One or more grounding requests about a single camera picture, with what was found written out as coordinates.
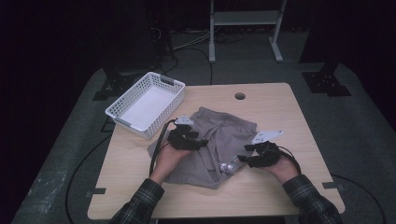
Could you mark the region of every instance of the white tag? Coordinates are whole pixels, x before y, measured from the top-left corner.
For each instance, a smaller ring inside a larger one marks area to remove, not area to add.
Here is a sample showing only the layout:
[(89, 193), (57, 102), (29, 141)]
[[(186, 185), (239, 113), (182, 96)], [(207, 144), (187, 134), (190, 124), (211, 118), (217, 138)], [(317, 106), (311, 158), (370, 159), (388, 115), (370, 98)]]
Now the white tag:
[(259, 144), (270, 140), (271, 138), (275, 138), (283, 133), (282, 130), (279, 131), (271, 131), (271, 132), (259, 132), (253, 140), (251, 140), (251, 144)]
[(180, 118), (177, 118), (177, 120), (175, 121), (175, 124), (194, 124), (194, 121), (190, 120), (189, 118), (187, 118), (187, 116), (183, 115)]

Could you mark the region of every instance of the hand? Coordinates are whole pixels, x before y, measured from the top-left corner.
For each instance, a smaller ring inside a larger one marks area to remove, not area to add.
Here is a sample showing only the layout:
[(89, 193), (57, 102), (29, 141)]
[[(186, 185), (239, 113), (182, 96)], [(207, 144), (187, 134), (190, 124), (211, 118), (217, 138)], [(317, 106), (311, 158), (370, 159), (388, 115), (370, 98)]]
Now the hand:
[(161, 185), (165, 178), (177, 167), (178, 163), (193, 152), (191, 150), (174, 149), (167, 141), (164, 142), (157, 156), (155, 168), (149, 178)]
[(271, 173), (282, 185), (288, 180), (299, 175), (294, 164), (284, 156), (280, 156), (280, 159), (276, 164), (269, 167), (260, 167), (259, 169)]

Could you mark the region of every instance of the fabric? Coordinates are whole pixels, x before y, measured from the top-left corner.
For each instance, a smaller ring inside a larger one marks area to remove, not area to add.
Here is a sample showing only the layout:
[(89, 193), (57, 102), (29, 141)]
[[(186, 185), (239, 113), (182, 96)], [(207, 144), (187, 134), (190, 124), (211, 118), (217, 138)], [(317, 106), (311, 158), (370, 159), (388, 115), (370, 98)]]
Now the fabric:
[(343, 223), (337, 208), (321, 196), (305, 175), (298, 175), (283, 184), (293, 204), (301, 210), (301, 224)]
[(163, 188), (152, 181), (146, 179), (131, 201), (126, 203), (120, 211), (110, 220), (110, 224), (122, 223), (149, 223), (152, 211), (158, 201), (163, 196)]
[[(244, 165), (235, 160), (236, 155), (252, 155), (253, 152), (245, 151), (244, 145), (251, 144), (256, 136), (257, 124), (204, 107), (200, 107), (190, 119), (194, 121), (192, 130), (199, 133), (196, 140), (205, 139), (208, 144), (181, 161), (164, 181), (217, 189), (221, 182), (230, 178), (237, 168)], [(151, 157), (157, 141), (148, 147)]]
[[(305, 175), (298, 175), (283, 185), (291, 201), (301, 210), (301, 224), (343, 223), (335, 206), (322, 197)], [(132, 200), (126, 203), (109, 223), (149, 223), (154, 207), (163, 196), (163, 188), (146, 179)]]

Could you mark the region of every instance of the plaid sleeve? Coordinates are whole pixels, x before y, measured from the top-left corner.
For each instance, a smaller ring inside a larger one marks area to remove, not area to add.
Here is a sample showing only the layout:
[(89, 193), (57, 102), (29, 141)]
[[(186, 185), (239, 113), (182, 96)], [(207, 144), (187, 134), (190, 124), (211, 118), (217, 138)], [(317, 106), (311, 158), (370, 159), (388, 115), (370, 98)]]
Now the plaid sleeve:
[(126, 203), (109, 223), (149, 223), (152, 211), (163, 193), (164, 190), (160, 185), (151, 179), (146, 179), (131, 201)]
[(321, 196), (305, 175), (298, 175), (283, 184), (295, 206), (301, 210), (300, 223), (343, 223), (337, 208)]

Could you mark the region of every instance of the plastic basket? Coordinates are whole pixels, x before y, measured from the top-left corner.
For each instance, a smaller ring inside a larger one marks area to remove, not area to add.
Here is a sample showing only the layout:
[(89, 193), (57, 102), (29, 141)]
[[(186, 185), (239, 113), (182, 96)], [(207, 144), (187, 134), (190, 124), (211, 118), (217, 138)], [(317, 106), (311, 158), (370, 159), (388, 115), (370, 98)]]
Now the plastic basket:
[(149, 72), (108, 109), (122, 127), (149, 140), (184, 100), (185, 84)]

